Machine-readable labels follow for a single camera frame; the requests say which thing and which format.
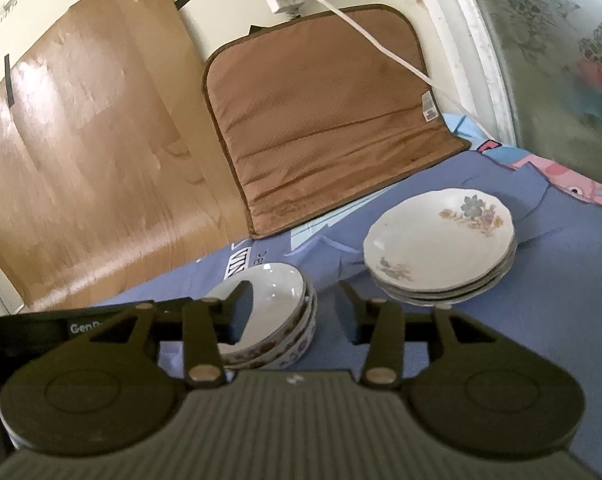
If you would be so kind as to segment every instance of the blue flower design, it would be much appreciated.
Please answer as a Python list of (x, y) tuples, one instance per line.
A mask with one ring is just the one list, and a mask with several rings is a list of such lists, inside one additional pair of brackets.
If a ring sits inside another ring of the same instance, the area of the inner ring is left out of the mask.
[(479, 216), (483, 214), (483, 208), (486, 206), (486, 202), (477, 198), (476, 195), (474, 195), (472, 198), (467, 196), (464, 199), (464, 202), (465, 203), (461, 206), (461, 210), (465, 216), (470, 218), (479, 218)]

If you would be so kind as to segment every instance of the white cable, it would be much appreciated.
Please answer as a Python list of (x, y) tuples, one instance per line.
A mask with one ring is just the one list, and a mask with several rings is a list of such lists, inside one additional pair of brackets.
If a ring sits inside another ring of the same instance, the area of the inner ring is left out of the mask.
[(435, 85), (427, 75), (425, 75), (420, 70), (418, 70), (417, 68), (415, 68), (414, 66), (412, 66), (406, 60), (404, 60), (404, 59), (400, 58), (399, 56), (397, 56), (394, 52), (386, 49), (386, 47), (383, 46), (381, 43), (379, 43), (379, 41), (377, 41), (376, 38), (372, 34), (370, 34), (365, 28), (361, 27), (361, 25), (359, 23), (355, 22), (350, 16), (348, 16), (347, 14), (345, 14), (345, 12), (337, 9), (335, 6), (333, 6), (330, 2), (328, 2), (326, 0), (316, 0), (316, 1), (319, 2), (320, 4), (322, 4), (328, 10), (331, 10), (332, 12), (334, 12), (342, 20), (344, 20), (345, 22), (347, 22), (348, 25), (350, 25), (356, 31), (358, 31), (359, 33), (361, 33), (363, 35), (363, 37), (366, 38), (375, 47), (377, 47), (377, 49), (380, 52), (382, 52), (382, 54), (385, 54), (390, 59), (398, 62), (399, 65), (401, 65), (402, 67), (407, 68), (410, 72), (412, 72), (415, 76), (417, 76), (420, 79), (422, 79), (422, 81), (424, 81), (430, 87), (432, 87), (433, 89), (439, 91), (442, 96), (444, 96), (448, 101), (450, 101), (452, 104), (454, 104), (465, 115), (467, 115), (468, 117), (470, 117), (475, 122), (476, 126), (478, 126), (478, 128), (483, 132), (483, 134), (486, 137), (488, 137), (488, 139), (495, 140), (494, 137), (492, 137), (491, 134), (488, 133), (488, 130), (486, 130), (481, 125), (481, 123), (477, 120), (477, 118), (473, 114), (471, 114), (468, 110), (466, 110), (455, 99), (453, 99), (452, 97), (450, 97), (449, 95), (447, 95), (446, 91), (444, 91), (443, 89), (441, 89), (439, 86)]

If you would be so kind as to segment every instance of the brown cushion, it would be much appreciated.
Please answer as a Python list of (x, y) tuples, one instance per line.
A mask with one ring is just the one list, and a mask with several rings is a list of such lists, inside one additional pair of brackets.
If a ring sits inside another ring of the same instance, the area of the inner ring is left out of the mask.
[[(398, 11), (347, 12), (425, 70), (414, 29)], [(441, 118), (425, 121), (427, 91), (329, 12), (217, 51), (204, 94), (252, 235), (274, 234), (466, 150)]]

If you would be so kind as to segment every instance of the plywood panel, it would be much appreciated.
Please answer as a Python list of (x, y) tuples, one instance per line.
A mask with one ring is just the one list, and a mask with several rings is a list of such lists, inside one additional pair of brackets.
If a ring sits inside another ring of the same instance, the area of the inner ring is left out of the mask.
[(0, 84), (0, 266), (79, 308), (247, 236), (172, 0), (82, 0)]

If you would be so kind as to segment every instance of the table surface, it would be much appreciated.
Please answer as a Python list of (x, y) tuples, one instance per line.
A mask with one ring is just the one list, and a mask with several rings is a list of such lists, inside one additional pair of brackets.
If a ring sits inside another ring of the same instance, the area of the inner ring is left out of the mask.
[[(286, 262), (319, 290), (315, 341), (292, 369), (345, 368), (356, 375), (366, 348), (346, 340), (332, 287), (348, 280), (364, 297), (382, 296), (363, 264), (362, 244), (369, 226), (406, 198), (446, 187), (497, 196), (512, 212), (520, 242), (504, 279), (455, 308), (574, 375), (584, 389), (587, 407), (571, 449), (602, 474), (602, 206), (550, 186), (532, 165), (510, 170), (485, 155), (461, 153), (395, 184), (336, 224), (324, 225), (296, 248), (290, 232), (244, 240), (106, 303), (205, 296), (223, 280), (231, 257), (242, 257), (250, 266)], [(405, 309), (422, 312), (420, 307)], [(178, 354), (168, 350), (163, 359), (164, 365), (178, 371)], [(414, 376), (425, 366), (425, 346), (406, 345), (404, 374)]]

